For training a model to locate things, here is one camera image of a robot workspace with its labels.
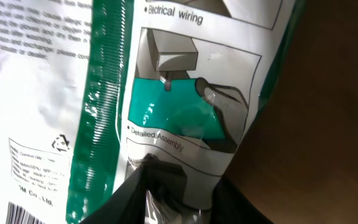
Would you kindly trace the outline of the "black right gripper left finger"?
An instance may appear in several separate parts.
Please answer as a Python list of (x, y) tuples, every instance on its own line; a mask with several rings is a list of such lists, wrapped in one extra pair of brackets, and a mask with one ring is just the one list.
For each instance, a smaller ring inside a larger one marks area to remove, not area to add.
[(181, 214), (187, 183), (182, 167), (153, 154), (134, 162), (137, 169), (81, 224), (168, 223)]

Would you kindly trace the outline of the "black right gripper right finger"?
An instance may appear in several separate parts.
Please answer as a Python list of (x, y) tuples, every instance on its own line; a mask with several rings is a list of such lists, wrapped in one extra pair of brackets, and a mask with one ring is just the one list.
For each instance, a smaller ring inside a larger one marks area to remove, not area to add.
[(213, 192), (210, 224), (273, 224), (242, 192), (223, 177)]

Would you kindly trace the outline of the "green white gloves package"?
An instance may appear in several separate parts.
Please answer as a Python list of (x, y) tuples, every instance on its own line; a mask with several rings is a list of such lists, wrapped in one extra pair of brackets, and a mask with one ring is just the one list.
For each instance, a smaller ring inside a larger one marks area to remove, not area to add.
[(153, 154), (213, 192), (268, 102), (304, 1), (0, 0), (0, 223), (81, 223)]

